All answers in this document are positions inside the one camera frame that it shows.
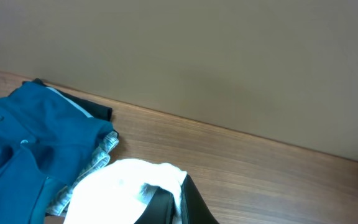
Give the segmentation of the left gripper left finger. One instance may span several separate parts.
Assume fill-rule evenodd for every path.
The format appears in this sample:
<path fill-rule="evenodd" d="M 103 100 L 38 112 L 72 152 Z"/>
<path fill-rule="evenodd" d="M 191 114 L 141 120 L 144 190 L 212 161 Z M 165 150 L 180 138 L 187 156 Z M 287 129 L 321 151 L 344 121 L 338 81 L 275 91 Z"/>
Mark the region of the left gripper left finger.
<path fill-rule="evenodd" d="M 172 193 L 158 188 L 134 224 L 172 224 L 175 202 Z"/>

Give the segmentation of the white t-shirt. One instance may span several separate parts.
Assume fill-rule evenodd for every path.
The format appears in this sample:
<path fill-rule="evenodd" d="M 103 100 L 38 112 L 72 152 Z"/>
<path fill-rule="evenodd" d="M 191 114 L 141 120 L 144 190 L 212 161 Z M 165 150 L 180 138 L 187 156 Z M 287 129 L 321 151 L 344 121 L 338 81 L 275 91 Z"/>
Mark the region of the white t-shirt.
<path fill-rule="evenodd" d="M 135 223 L 160 187 L 173 195 L 173 223 L 181 223 L 181 186 L 186 176 L 169 163 L 118 160 L 76 185 L 64 222 Z"/>

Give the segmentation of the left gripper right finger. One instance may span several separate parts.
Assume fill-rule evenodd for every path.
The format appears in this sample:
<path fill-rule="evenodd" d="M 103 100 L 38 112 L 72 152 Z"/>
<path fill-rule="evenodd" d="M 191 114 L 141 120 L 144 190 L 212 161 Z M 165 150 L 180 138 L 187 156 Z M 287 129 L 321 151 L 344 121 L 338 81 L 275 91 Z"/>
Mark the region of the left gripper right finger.
<path fill-rule="evenodd" d="M 182 224 L 219 224 L 190 175 L 181 185 L 181 220 Z"/>

